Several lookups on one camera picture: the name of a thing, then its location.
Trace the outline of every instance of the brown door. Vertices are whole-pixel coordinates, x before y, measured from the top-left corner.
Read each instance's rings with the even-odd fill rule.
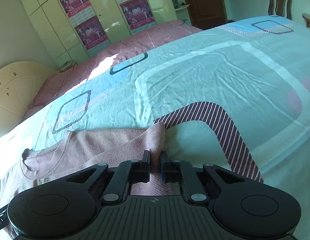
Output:
[[[223,0],[186,0],[192,25],[207,30],[226,23]]]

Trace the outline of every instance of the wooden chair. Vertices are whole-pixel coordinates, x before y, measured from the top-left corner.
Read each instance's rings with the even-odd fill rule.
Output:
[[[276,15],[284,15],[285,0],[276,0]],[[268,15],[272,15],[274,11],[274,0],[269,0]],[[287,0],[287,18],[291,20],[291,0]]]

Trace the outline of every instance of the pink sweater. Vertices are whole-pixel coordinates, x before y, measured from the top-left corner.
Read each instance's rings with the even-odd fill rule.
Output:
[[[67,131],[64,138],[47,149],[26,149],[20,161],[1,179],[0,208],[23,190],[61,178],[97,163],[117,167],[121,162],[151,154],[149,183],[137,183],[132,195],[170,195],[168,184],[160,182],[159,155],[164,148],[165,128],[159,122],[146,129],[102,129]],[[0,240],[16,237],[11,226],[0,231]]]

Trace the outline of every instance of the bed headboard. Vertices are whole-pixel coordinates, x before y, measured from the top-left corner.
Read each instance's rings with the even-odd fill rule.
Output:
[[[54,73],[31,61],[15,62],[0,69],[0,137],[22,122],[28,104]]]

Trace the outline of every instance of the pink blanket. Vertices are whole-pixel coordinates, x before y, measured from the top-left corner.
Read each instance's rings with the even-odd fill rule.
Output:
[[[81,82],[85,82],[87,79],[105,72],[112,66],[200,31],[202,30],[175,20],[151,27],[122,41],[111,44],[95,58],[89,59],[62,73],[57,73],[46,80],[33,102],[28,106],[24,119],[32,116],[72,88],[79,86]],[[103,67],[98,71],[92,72],[101,62],[103,62]]]

